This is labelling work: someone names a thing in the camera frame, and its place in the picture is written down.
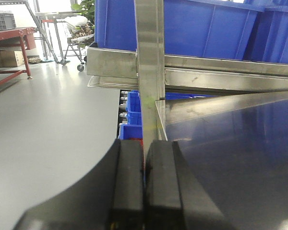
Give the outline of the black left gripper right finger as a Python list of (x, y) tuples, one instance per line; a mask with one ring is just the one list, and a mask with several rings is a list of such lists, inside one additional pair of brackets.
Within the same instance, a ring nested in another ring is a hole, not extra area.
[(147, 230), (235, 229), (192, 174), (177, 142), (152, 142), (145, 182)]

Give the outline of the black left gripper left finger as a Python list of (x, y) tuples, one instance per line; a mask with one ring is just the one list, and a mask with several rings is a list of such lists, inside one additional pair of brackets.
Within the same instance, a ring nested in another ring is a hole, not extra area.
[(141, 230), (143, 151), (116, 139), (97, 165), (58, 195), (24, 212), (16, 230)]

